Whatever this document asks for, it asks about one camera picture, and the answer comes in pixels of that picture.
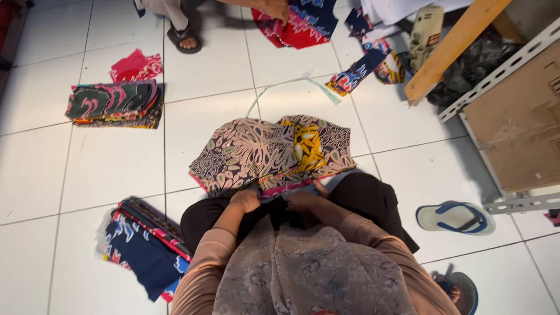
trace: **woman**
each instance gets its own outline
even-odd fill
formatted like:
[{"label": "woman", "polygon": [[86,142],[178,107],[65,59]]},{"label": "woman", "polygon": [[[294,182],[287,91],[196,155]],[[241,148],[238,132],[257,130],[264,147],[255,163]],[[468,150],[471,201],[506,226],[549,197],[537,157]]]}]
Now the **woman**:
[{"label": "woman", "polygon": [[[405,244],[416,246],[389,185],[363,173],[346,176],[330,194],[314,184],[319,196],[297,192],[288,204],[261,205],[247,190],[187,209],[181,228],[187,245],[198,247],[171,315],[459,315]],[[299,214],[322,224],[300,229]]]},{"label": "woman", "polygon": [[[219,0],[223,3],[242,7],[256,8],[269,16],[278,18],[283,25],[288,23],[287,0]],[[167,16],[171,20],[171,28],[167,36],[177,49],[185,54],[198,53],[202,49],[200,40],[189,24],[189,19],[183,12],[181,0],[134,0],[134,5],[140,17],[143,10],[148,9],[154,13]]]}]

